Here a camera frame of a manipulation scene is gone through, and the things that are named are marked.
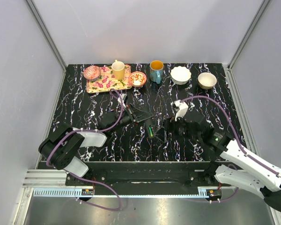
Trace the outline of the green AAA battery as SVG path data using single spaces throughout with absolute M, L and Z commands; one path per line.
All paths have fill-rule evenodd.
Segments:
M 149 134 L 150 134 L 150 136 L 151 136 L 151 137 L 153 137 L 153 136 L 154 136 L 154 133 L 153 133 L 153 129 L 152 129 L 152 127 L 151 127 L 151 126 L 149 126 L 148 130 L 149 130 Z

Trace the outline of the black remote control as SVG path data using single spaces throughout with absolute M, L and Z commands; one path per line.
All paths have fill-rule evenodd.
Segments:
M 145 120 L 144 124 L 145 124 L 145 129 L 146 129 L 148 137 L 149 138 L 154 138 L 154 123 L 153 123 L 153 119 L 149 118 L 149 119 Z

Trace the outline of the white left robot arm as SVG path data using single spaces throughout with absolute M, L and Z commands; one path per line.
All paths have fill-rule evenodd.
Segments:
M 68 124 L 60 125 L 40 144 L 38 151 L 55 169 L 73 173 L 81 185 L 88 185 L 92 174 L 89 167 L 76 156 L 78 149 L 102 147 L 112 139 L 115 131 L 131 123 L 138 125 L 144 122 L 149 137 L 153 137 L 152 118 L 153 114 L 148 109 L 126 104 L 123 112 L 106 112 L 98 123 L 98 131 L 82 132 Z

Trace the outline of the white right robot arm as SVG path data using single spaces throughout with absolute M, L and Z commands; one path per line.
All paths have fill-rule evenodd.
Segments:
M 271 208 L 281 212 L 281 168 L 266 162 L 237 143 L 230 133 L 210 126 L 203 116 L 187 120 L 171 117 L 164 120 L 156 136 L 170 139 L 196 139 L 210 163 L 192 185 L 228 184 L 259 196 Z

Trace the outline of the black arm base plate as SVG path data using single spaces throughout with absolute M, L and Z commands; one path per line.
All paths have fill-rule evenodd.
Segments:
M 68 179 L 77 183 L 86 183 L 86 180 L 99 181 L 110 186 L 122 183 L 170 183 L 191 187 L 221 186 L 221 183 L 213 177 L 205 180 L 198 173 L 187 170 L 92 170 L 82 177 L 69 174 Z

